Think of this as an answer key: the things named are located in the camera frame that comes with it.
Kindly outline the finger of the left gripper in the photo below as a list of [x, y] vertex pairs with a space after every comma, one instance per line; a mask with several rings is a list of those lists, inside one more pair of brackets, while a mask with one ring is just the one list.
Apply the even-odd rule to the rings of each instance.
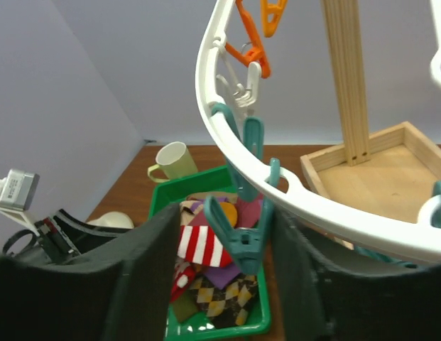
[[38, 243], [48, 256], [79, 256], [127, 233], [129, 229], [87, 224], [65, 210], [35, 223]]

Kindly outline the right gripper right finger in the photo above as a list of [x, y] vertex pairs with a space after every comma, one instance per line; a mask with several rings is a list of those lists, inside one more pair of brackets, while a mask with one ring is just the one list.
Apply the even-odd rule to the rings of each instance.
[[282, 210], [273, 263], [287, 340], [441, 340], [441, 264], [369, 258]]

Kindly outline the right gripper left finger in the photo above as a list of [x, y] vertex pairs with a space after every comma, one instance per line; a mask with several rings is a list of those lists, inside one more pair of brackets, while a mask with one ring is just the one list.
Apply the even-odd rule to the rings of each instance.
[[179, 214], [167, 205], [63, 265], [0, 255], [0, 340], [163, 340]]

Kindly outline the red white striped sock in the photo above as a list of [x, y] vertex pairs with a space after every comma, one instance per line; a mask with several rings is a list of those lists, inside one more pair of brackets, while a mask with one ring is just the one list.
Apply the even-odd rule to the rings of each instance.
[[181, 225], [170, 302], [176, 301], [195, 280], [195, 267], [224, 268], [233, 262], [213, 229], [207, 225]]

